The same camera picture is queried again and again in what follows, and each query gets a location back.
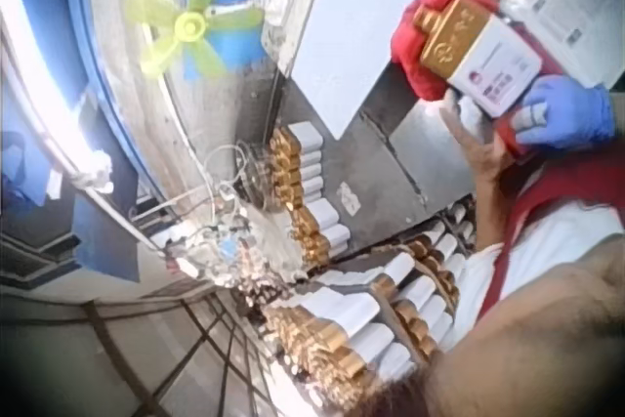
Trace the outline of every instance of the white paper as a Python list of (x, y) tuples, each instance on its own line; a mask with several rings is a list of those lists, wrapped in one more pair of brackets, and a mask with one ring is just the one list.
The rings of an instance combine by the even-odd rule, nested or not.
[(625, 0), (501, 0), (564, 70), (585, 87), (614, 85), (625, 70)]

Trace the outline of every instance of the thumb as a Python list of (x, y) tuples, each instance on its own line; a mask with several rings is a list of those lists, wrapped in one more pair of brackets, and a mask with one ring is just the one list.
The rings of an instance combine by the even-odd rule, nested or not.
[(517, 142), (522, 146), (547, 144), (548, 136), (544, 127), (532, 127), (517, 134)]

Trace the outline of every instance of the white shirt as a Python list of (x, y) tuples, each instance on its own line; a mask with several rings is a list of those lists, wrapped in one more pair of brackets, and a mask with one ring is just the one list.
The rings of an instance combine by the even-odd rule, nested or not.
[[(569, 202), (525, 228), (510, 252), (501, 300), (559, 264), (572, 263), (623, 226), (611, 207)], [(460, 303), (453, 328), (440, 347), (446, 351), (473, 329), (503, 243), (489, 246), (467, 260), (458, 280)]]

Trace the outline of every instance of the white sticker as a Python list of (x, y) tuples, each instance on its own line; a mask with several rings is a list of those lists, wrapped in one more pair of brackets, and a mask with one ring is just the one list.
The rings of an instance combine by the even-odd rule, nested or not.
[(352, 188), (350, 188), (345, 181), (341, 183), (336, 193), (341, 198), (341, 203), (343, 207), (345, 207), (345, 210), (353, 217), (356, 212), (360, 210), (358, 196), (352, 192)]

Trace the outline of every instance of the label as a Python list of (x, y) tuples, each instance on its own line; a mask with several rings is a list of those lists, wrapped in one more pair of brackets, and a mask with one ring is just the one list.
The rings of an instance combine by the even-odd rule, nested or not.
[(347, 210), (348, 214), (353, 217), (356, 212), (360, 210), (360, 201), (358, 200), (358, 196), (352, 192), (352, 188), (350, 188), (345, 181), (341, 183), (336, 193), (341, 199), (341, 203), (343, 204), (343, 207), (345, 207), (345, 210)]
[(538, 74), (540, 57), (506, 24), (492, 17), (449, 83), (498, 117)]

